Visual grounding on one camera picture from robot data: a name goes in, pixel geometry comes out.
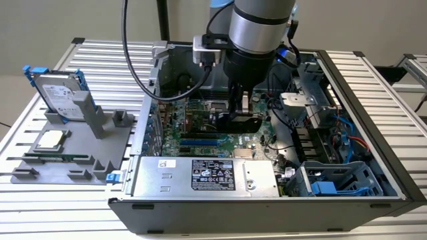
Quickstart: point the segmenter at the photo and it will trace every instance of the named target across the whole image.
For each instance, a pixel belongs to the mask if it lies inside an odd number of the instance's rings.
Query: silver cylinder
[[[288,18],[295,5],[295,0],[235,0],[235,6],[263,19]]]
[[[233,11],[228,35],[240,50],[251,54],[265,54],[277,48],[285,28],[287,23],[260,24],[247,20]]]

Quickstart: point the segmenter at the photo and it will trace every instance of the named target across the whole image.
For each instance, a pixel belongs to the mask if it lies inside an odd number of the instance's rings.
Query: red cable
[[[365,150],[369,151],[369,146],[367,144],[365,141],[361,140],[361,138],[356,137],[356,136],[348,136],[349,139],[355,139],[357,140],[360,143],[363,143],[363,145],[365,146]]]

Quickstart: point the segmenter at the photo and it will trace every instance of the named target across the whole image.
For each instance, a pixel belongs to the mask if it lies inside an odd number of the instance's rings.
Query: power supply label
[[[232,160],[192,160],[191,188],[196,191],[235,191]]]

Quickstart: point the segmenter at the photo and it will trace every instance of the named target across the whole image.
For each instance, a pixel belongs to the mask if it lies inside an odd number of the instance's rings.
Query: warning label
[[[235,191],[231,160],[192,160],[191,188],[196,191]]]
[[[60,85],[48,84],[42,85],[42,88],[57,113],[70,120],[82,120],[81,110],[73,103],[73,92],[70,89]]]

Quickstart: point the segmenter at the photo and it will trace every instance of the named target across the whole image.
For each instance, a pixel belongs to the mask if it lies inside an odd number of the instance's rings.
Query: hard drive
[[[49,113],[57,113],[64,122],[84,121],[84,115],[78,106],[73,103],[76,91],[89,91],[84,73],[77,69],[70,71],[49,70],[46,67],[29,65],[22,68],[30,85],[36,88]]]

